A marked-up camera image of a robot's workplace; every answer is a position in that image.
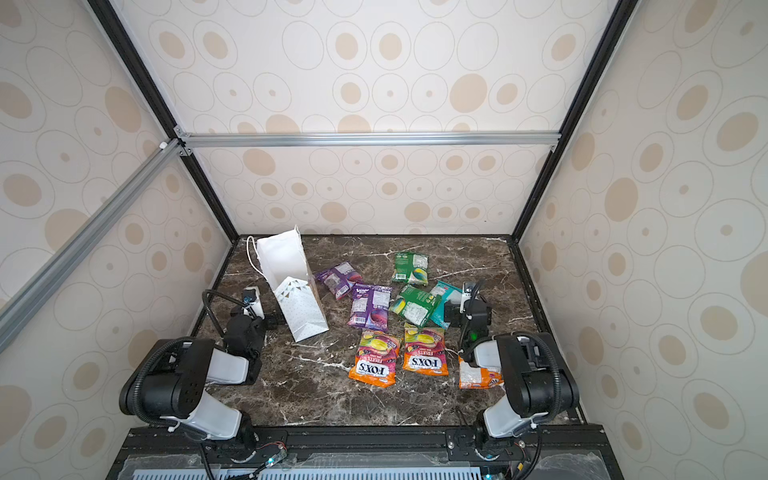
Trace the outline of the white paper gift bag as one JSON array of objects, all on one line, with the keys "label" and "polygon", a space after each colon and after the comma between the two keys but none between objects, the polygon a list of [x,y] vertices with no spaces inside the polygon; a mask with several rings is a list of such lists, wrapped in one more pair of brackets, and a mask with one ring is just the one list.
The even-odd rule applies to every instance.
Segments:
[{"label": "white paper gift bag", "polygon": [[260,239],[249,236],[245,248],[252,268],[274,294],[294,340],[301,342],[327,332],[299,231],[294,228]]}]

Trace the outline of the Fox's fruits candy bag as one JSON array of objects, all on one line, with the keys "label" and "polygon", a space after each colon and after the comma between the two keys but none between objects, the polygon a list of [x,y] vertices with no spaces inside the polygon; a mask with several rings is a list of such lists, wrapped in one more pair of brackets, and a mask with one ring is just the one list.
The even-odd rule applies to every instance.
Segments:
[{"label": "Fox's fruits candy bag", "polygon": [[427,376],[448,376],[445,330],[406,323],[403,369]]},{"label": "Fox's fruits candy bag", "polygon": [[381,388],[394,385],[399,350],[400,341],[396,337],[376,330],[363,330],[348,377]]}]

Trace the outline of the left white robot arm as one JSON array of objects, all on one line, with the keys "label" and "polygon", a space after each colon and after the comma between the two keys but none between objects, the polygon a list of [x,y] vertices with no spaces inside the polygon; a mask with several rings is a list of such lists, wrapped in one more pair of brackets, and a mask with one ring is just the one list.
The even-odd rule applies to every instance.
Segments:
[{"label": "left white robot arm", "polygon": [[210,338],[157,341],[123,385],[118,404],[125,415],[172,430],[181,428],[202,441],[253,448],[250,416],[215,399],[208,385],[252,385],[262,368],[268,322],[246,309],[233,315],[223,344]]}]

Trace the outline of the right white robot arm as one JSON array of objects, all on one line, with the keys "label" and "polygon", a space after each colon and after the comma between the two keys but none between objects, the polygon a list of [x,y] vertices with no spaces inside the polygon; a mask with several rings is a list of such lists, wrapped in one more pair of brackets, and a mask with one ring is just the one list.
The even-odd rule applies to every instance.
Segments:
[{"label": "right white robot arm", "polygon": [[492,336],[492,309],[478,298],[448,302],[444,310],[449,325],[460,329],[460,364],[474,375],[496,375],[504,387],[504,396],[477,417],[479,445],[519,438],[578,405],[578,386],[552,335]]}]

